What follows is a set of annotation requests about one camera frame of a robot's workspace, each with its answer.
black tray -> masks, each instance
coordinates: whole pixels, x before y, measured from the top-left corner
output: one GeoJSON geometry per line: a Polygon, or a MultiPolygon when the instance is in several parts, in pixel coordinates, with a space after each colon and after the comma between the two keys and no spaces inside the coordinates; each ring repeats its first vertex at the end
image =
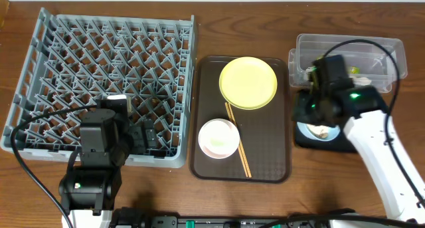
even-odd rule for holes
{"type": "Polygon", "coordinates": [[[192,132],[190,169],[200,179],[281,183],[291,172],[291,123],[288,68],[280,59],[262,58],[278,79],[278,90],[269,104],[256,110],[232,107],[246,159],[252,174],[245,176],[238,152],[229,158],[212,159],[198,144],[202,125],[215,118],[228,120],[226,100],[220,93],[218,78],[222,69],[236,57],[207,57],[197,69],[197,97],[192,111],[195,117],[192,132]]]}

chopsticks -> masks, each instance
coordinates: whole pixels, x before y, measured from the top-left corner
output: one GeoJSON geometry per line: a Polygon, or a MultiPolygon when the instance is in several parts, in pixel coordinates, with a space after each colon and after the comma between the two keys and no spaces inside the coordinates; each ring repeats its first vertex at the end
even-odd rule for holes
{"type": "MultiPolygon", "coordinates": [[[[238,127],[238,125],[236,125],[236,120],[234,119],[234,115],[233,115],[233,111],[232,111],[232,106],[229,103],[227,103],[227,102],[225,102],[224,105],[226,106],[227,115],[228,115],[229,120],[236,127],[238,127]]],[[[242,140],[239,140],[238,151],[239,151],[240,160],[242,161],[242,166],[244,167],[245,176],[246,177],[252,177],[251,176],[250,167],[248,165],[248,160],[246,159],[246,156],[245,156],[244,146],[242,145],[242,140]]]]}

wire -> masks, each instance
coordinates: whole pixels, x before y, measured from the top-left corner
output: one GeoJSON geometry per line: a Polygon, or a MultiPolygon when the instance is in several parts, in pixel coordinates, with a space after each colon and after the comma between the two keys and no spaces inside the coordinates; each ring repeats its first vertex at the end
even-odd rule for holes
{"type": "Polygon", "coordinates": [[[334,47],[330,48],[323,57],[326,57],[329,53],[331,53],[333,50],[335,50],[336,48],[339,48],[343,45],[347,45],[349,43],[368,43],[370,45],[374,45],[376,47],[378,47],[380,50],[384,51],[386,53],[386,55],[388,55],[391,59],[391,62],[394,65],[395,71],[396,71],[396,86],[394,88],[394,94],[392,95],[392,99],[390,102],[390,106],[388,107],[388,113],[385,116],[385,122],[384,122],[384,132],[385,132],[385,137],[386,137],[386,143],[388,144],[392,156],[394,157],[398,168],[400,168],[400,171],[402,172],[404,178],[406,179],[407,183],[409,184],[410,188],[412,188],[415,196],[418,198],[418,203],[416,204],[418,207],[420,207],[420,205],[422,205],[422,207],[425,209],[425,199],[421,196],[421,194],[419,193],[418,189],[416,188],[416,186],[413,184],[413,181],[411,180],[411,178],[409,177],[409,175],[407,174],[406,170],[404,169],[403,165],[401,164],[397,153],[394,150],[394,147],[392,146],[392,138],[390,137],[390,132],[388,130],[388,121],[390,120],[390,116],[391,116],[391,112],[392,109],[394,108],[394,105],[396,103],[396,99],[398,96],[398,91],[400,90],[400,71],[398,69],[397,66],[397,62],[395,61],[394,57],[391,55],[390,52],[388,52],[382,45],[373,42],[373,41],[369,41],[366,39],[353,39],[353,40],[349,40],[349,41],[345,41],[342,43],[339,43],[338,45],[335,45],[334,47]]]}
{"type": "Polygon", "coordinates": [[[81,106],[78,108],[71,108],[71,109],[66,109],[66,110],[61,110],[61,111],[57,111],[57,112],[49,112],[46,114],[42,114],[39,116],[35,116],[34,118],[31,118],[30,120],[26,120],[23,123],[20,123],[16,128],[14,128],[12,130],[11,133],[11,147],[13,150],[13,153],[16,157],[16,160],[19,162],[19,164],[21,165],[21,167],[24,169],[24,171],[29,175],[29,177],[31,177],[31,179],[47,194],[47,196],[53,201],[53,203],[58,207],[59,211],[62,213],[62,215],[65,218],[66,223],[68,224],[69,228],[73,228],[71,220],[69,219],[69,217],[67,216],[65,209],[63,208],[63,206],[58,202],[58,200],[54,197],[54,195],[47,189],[47,187],[45,187],[43,185],[43,183],[34,175],[34,173],[29,169],[29,167],[25,164],[24,160],[22,159],[21,155],[19,154],[18,148],[16,147],[16,134],[18,133],[18,131],[21,128],[26,127],[28,124],[30,124],[31,122],[37,121],[40,118],[48,118],[49,116],[53,116],[53,115],[60,115],[60,114],[66,114],[69,112],[73,112],[73,111],[77,111],[77,110],[82,110],[82,109],[89,109],[89,108],[95,108],[96,105],[91,105],[91,106],[81,106]]]}
{"type": "Polygon", "coordinates": [[[378,218],[378,217],[368,217],[364,215],[300,215],[296,217],[288,217],[285,219],[280,219],[278,221],[273,221],[268,224],[262,225],[259,228],[271,228],[275,225],[284,225],[290,222],[299,222],[299,221],[330,221],[330,220],[339,220],[339,221],[360,221],[360,222],[369,222],[369,223],[378,223],[381,225],[390,225],[395,227],[402,228],[420,228],[425,227],[425,225],[418,225],[414,223],[407,223],[404,221],[396,221],[393,219],[387,218],[378,218]]]}

tabletop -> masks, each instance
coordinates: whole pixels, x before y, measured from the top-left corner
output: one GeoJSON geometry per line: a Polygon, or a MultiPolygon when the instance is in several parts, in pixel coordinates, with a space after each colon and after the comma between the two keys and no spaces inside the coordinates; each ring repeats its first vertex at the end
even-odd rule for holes
{"type": "MultiPolygon", "coordinates": [[[[189,20],[194,15],[199,29],[198,60],[226,55],[287,62],[289,50],[296,47],[301,33],[401,39],[408,76],[402,81],[394,124],[425,177],[425,116],[421,115],[425,106],[425,4],[12,2],[0,32],[1,125],[6,121],[41,7],[55,15],[177,20],[189,20]]],[[[123,184],[115,207],[180,216],[282,217],[292,212],[325,213],[344,207],[364,215],[385,215],[377,189],[357,154],[293,146],[292,174],[278,185],[200,180],[191,174],[188,162],[179,169],[123,167],[123,184]]],[[[60,199],[58,185],[66,164],[27,164],[60,199]]],[[[0,204],[0,227],[60,226],[58,209],[29,179],[13,154],[4,151],[0,151],[0,204]]]]}

yellow plate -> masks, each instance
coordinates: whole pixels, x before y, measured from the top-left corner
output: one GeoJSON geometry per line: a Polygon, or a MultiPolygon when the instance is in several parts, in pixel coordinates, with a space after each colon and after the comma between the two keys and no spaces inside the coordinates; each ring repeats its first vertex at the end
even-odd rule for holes
{"type": "Polygon", "coordinates": [[[221,71],[218,84],[227,102],[247,110],[265,106],[278,88],[273,69],[261,59],[252,57],[228,63],[221,71]]]}

